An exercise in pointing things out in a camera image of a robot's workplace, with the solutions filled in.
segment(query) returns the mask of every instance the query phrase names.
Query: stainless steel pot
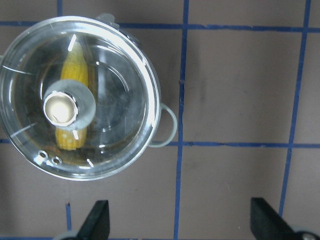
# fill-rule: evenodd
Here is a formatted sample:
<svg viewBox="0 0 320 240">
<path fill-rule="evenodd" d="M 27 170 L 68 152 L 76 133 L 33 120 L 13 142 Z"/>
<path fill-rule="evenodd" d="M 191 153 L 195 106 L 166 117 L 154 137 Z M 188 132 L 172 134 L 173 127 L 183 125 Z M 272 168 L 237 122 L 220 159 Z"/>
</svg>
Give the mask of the stainless steel pot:
<svg viewBox="0 0 320 240">
<path fill-rule="evenodd" d="M 177 131 L 137 40 L 110 15 L 98 19 L 39 22 L 13 41 L 0 62 L 5 132 L 33 165 L 64 179 L 118 173 L 147 146 L 168 144 Z M 152 143 L 162 109 L 173 119 L 172 134 Z"/>
</svg>

